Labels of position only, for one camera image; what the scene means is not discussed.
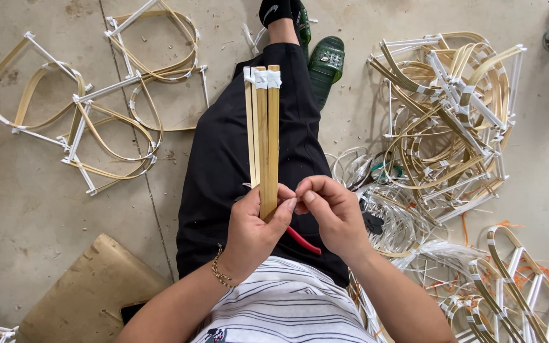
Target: white striped t-shirt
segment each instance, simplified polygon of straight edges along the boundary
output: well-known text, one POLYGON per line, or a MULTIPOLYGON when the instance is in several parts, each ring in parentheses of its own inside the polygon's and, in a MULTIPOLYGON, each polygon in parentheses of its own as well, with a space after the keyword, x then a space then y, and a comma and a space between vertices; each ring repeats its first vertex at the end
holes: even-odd
POLYGON ((302 263, 269 257, 213 307, 192 342, 374 342, 345 289, 302 263))

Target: fingernail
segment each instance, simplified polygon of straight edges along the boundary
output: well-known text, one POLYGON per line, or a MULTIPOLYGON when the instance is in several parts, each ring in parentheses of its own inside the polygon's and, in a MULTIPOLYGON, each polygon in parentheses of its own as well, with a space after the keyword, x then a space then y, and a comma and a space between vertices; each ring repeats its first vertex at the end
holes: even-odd
POLYGON ((312 191, 306 191, 306 193, 302 196, 302 200, 304 200, 307 204, 310 204, 314 199, 315 194, 312 191))
POLYGON ((298 202, 298 199, 296 198, 291 198, 289 199, 289 201, 287 202, 287 208, 290 210, 290 211, 293 211, 294 208, 296 208, 296 203, 298 202))

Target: green slipper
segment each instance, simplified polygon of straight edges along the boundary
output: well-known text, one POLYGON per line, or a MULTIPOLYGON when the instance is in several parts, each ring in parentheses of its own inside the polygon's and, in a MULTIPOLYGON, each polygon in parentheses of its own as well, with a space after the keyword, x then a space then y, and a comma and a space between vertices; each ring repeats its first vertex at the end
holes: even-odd
POLYGON ((300 22, 298 23, 300 28, 300 43, 302 43, 302 50, 304 51, 304 57, 306 58, 306 64, 309 64, 309 43, 312 36, 310 35, 309 13, 306 12, 304 4, 300 10, 300 22))
POLYGON ((332 84, 342 77, 345 61, 345 43, 334 36, 325 37, 316 44, 310 55, 309 74, 312 89, 315 92, 319 111, 328 100, 332 84))

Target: gold chain bracelet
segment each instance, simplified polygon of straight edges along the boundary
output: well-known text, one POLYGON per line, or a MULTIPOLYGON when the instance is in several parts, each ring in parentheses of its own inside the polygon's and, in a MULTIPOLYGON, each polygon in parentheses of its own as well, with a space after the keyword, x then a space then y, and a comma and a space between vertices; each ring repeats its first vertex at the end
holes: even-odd
POLYGON ((221 256, 221 244, 217 244, 217 246, 220 248, 220 250, 217 252, 217 256, 215 257, 215 259, 213 259, 213 264, 211 265, 211 270, 213 270, 213 274, 215 274, 215 277, 217 278, 217 280, 219 280, 219 282, 230 288, 230 289, 233 289, 235 288, 236 286, 233 286, 233 285, 229 285, 228 283, 226 283, 224 280, 226 281, 232 281, 232 278, 229 278, 227 276, 225 276, 224 274, 220 273, 218 270, 217 270, 217 259, 220 258, 221 256))

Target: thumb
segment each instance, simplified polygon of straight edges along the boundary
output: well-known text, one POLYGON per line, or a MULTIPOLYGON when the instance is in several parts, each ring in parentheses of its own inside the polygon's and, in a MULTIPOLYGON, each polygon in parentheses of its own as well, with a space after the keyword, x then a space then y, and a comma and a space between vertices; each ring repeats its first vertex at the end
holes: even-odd
POLYGON ((289 224, 292 222, 292 214, 294 214, 294 208, 298 199, 291 198, 283 201, 281 205, 276 209, 276 212, 273 215, 273 218, 270 220, 266 226, 274 234, 280 237, 283 235, 283 232, 287 229, 289 224))
POLYGON ((319 223, 319 227, 331 226, 333 223, 340 221, 332 212, 329 203, 316 192, 306 191, 302 196, 302 200, 319 223))

